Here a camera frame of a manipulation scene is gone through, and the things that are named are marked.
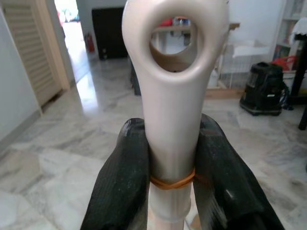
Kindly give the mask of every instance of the black table leg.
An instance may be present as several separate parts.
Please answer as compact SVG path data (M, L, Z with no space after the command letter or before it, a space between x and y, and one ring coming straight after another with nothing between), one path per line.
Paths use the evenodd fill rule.
M300 130L306 130L307 127L307 106L305 108L301 123L299 124L298 128Z

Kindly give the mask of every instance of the marble floor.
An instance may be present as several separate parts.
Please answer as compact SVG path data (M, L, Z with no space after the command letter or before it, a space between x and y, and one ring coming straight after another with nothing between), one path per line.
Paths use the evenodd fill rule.
M131 117L143 117L127 60L93 62L77 87L0 153L1 230L78 230L97 174ZM279 117L252 117L238 100L207 100L256 175L287 230L307 225L307 131L297 129L303 107ZM185 229L200 229L195 202ZM149 219L149 228L155 227Z

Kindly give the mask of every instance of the vacuum cleaner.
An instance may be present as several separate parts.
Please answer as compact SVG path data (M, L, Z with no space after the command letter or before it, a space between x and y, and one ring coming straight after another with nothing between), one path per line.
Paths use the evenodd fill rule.
M289 93L283 82L282 67L260 62L251 67L240 106L254 116L278 116Z

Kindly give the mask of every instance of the red object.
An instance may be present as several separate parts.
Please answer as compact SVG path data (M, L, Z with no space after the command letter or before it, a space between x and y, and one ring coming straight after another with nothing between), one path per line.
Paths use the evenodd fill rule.
M279 65L283 68L283 71L289 71L289 64L294 63L296 56L288 56L283 58L275 59L272 64Z
M173 19L170 18L162 22L159 26L161 27L161 26L172 26L172 25L173 25Z
M85 41L85 46L86 46L87 50L90 53L95 52L95 46L94 46L94 42L93 42L93 37L92 37L92 35L90 33L87 33L84 36L84 41Z

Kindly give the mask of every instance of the doorway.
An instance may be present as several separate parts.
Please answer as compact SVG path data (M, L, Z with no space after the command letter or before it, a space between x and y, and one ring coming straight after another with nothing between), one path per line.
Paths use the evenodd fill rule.
M66 48L78 82L90 69L76 0L54 0Z

